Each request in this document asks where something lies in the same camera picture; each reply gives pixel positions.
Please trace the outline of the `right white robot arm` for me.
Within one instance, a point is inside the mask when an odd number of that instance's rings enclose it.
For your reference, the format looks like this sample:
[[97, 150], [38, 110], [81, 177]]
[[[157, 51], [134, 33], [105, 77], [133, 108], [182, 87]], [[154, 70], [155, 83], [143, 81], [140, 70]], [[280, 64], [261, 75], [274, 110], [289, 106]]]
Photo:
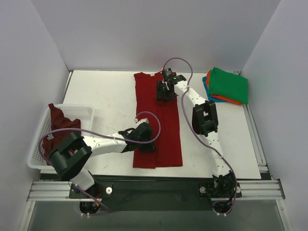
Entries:
[[218, 115], [216, 105], [200, 96], [190, 87], [183, 75], [176, 75], [170, 68], [161, 71], [163, 80], [156, 84], [156, 99], [171, 101], [181, 97], [181, 108], [194, 137], [208, 149], [206, 154], [214, 178], [236, 180], [234, 170], [223, 156], [218, 137]]

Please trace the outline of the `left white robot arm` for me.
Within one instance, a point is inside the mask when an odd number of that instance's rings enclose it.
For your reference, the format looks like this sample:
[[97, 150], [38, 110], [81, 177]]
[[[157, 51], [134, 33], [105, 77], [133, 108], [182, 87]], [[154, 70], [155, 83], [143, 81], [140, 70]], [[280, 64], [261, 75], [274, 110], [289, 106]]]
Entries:
[[90, 157], [135, 149], [150, 152], [154, 150], [152, 139], [153, 129], [146, 119], [133, 128], [112, 134], [109, 139], [72, 132], [49, 152], [48, 159], [61, 180], [71, 181], [80, 188], [82, 195], [92, 198], [97, 186], [94, 177], [85, 169]]

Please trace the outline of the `orange folded t-shirt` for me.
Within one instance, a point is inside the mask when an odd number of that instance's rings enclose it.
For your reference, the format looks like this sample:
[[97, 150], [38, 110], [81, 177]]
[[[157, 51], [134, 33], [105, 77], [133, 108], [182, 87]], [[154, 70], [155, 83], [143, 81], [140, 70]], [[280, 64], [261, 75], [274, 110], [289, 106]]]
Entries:
[[214, 102], [217, 102], [217, 103], [228, 102], [228, 103], [232, 103], [232, 104], [235, 104], [235, 105], [242, 105], [241, 102], [229, 99], [227, 97], [216, 95], [216, 94], [210, 94], [209, 93], [210, 73], [211, 73], [211, 71], [208, 71], [207, 75], [204, 77], [204, 80], [203, 80], [203, 83], [205, 85], [205, 91], [206, 91], [208, 99], [213, 100]]

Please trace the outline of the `green folded t-shirt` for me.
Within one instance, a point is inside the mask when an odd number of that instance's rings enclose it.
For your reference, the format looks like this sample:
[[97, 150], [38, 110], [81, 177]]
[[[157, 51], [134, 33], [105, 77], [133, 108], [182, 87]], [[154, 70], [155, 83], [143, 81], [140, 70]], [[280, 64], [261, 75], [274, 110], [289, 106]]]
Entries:
[[209, 93], [248, 104], [248, 80], [217, 67], [210, 70]]

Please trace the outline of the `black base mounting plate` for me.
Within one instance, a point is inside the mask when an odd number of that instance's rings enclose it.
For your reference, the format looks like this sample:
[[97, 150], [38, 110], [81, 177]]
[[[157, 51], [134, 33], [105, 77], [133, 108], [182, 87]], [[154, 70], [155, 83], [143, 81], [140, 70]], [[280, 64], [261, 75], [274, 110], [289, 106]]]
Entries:
[[96, 175], [87, 193], [100, 199], [95, 205], [72, 183], [70, 199], [81, 200], [86, 211], [211, 211], [227, 212], [241, 197], [233, 176], [213, 178], [129, 177]]

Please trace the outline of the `dark red t-shirt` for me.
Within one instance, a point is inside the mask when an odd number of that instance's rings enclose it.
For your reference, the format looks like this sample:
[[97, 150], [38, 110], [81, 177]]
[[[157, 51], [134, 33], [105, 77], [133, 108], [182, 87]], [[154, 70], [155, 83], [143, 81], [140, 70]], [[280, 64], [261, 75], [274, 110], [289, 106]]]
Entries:
[[[65, 117], [62, 110], [55, 107], [53, 103], [49, 104], [49, 109], [51, 115], [51, 130], [62, 128], [81, 128], [81, 121], [79, 119], [70, 120]], [[70, 131], [61, 131], [43, 138], [42, 147], [44, 149], [45, 157], [49, 157], [49, 152], [70, 133]]]

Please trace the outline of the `white plastic basket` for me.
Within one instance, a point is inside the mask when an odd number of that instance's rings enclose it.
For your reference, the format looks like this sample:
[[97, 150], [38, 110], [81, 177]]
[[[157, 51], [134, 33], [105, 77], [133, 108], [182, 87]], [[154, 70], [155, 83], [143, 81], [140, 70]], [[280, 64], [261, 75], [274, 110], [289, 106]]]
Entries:
[[[62, 110], [64, 117], [70, 120], [79, 119], [81, 122], [81, 128], [86, 130], [92, 129], [94, 120], [94, 108], [90, 105], [82, 104], [56, 104], [56, 108]], [[46, 161], [39, 153], [38, 143], [42, 135], [51, 131], [51, 115], [50, 109], [47, 107], [39, 122], [38, 129], [35, 133], [34, 139], [31, 143], [30, 150], [28, 152], [27, 165], [32, 169], [39, 170], [53, 170], [52, 166], [46, 164]]]

